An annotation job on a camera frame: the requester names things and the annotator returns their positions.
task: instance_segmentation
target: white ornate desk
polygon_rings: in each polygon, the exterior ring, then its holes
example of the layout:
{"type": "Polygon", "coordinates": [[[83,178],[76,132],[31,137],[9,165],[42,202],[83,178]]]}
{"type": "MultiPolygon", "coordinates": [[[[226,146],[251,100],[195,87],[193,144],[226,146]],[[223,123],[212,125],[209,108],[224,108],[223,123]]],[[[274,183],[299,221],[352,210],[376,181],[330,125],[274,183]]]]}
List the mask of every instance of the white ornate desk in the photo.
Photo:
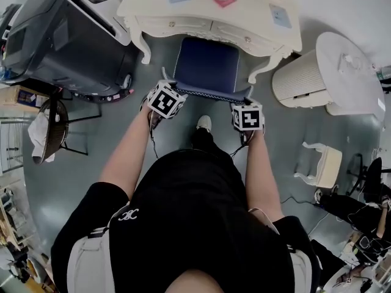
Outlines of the white ornate desk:
{"type": "Polygon", "coordinates": [[[132,42],[144,53],[144,64],[149,64],[151,50],[142,32],[153,37],[188,34],[233,43],[253,56],[269,57],[251,71],[251,84],[257,74],[272,70],[282,58],[302,48],[294,0],[236,0],[225,8],[213,0],[173,4],[169,0],[123,0],[117,14],[125,18],[132,42]],[[286,10],[291,27],[276,24],[273,5],[286,10]]]}

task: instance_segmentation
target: cardboard box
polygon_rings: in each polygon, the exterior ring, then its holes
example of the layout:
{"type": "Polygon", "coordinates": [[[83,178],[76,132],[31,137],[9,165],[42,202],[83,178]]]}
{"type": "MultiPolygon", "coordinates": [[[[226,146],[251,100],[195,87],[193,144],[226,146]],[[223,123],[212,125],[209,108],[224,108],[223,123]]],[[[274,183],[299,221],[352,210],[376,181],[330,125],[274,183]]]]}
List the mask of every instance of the cardboard box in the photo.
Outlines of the cardboard box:
{"type": "Polygon", "coordinates": [[[49,99],[48,95],[14,85],[0,89],[0,107],[38,113],[42,104],[49,99]]]}

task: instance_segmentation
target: navy cushion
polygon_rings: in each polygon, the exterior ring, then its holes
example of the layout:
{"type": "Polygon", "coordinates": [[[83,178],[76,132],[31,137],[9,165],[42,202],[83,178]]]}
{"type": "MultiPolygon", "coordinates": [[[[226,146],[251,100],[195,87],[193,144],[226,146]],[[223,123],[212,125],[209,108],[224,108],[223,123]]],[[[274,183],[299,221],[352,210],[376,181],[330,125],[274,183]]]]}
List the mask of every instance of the navy cushion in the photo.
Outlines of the navy cushion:
{"type": "Polygon", "coordinates": [[[238,49],[200,38],[182,41],[174,78],[193,87],[224,93],[235,92],[238,49]]]}

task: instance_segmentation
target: desk drawer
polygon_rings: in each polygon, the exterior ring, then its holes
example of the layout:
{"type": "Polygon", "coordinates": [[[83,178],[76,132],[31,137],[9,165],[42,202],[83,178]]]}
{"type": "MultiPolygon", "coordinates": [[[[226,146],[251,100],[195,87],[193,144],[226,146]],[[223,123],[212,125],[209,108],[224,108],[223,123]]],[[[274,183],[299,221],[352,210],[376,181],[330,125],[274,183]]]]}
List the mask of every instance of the desk drawer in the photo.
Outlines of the desk drawer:
{"type": "Polygon", "coordinates": [[[253,56],[270,56],[282,46],[244,29],[218,21],[213,22],[211,32],[230,40],[253,56]]]}
{"type": "Polygon", "coordinates": [[[186,16],[149,17],[137,16],[140,28],[148,35],[166,37],[187,32],[210,31],[212,21],[186,16]]]}

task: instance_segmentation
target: black t-shirt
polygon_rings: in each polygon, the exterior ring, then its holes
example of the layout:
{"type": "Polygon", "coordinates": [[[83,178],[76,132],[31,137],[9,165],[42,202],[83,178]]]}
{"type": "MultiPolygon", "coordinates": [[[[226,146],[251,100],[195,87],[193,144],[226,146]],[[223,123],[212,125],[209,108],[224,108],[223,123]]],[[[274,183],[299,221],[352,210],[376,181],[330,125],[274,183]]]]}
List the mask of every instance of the black t-shirt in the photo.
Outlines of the black t-shirt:
{"type": "MultiPolygon", "coordinates": [[[[151,167],[130,205],[111,221],[117,292],[165,292],[188,269],[211,275],[226,293],[262,291],[271,284],[294,292],[287,244],[312,259],[317,287],[317,260],[299,220],[285,217],[274,223],[280,235],[260,223],[248,213],[243,182],[231,165],[186,150],[151,167]]],[[[61,293],[67,291],[74,243],[106,226],[127,202],[124,191],[113,184],[96,183],[89,189],[52,247],[54,281],[61,293]]]]}

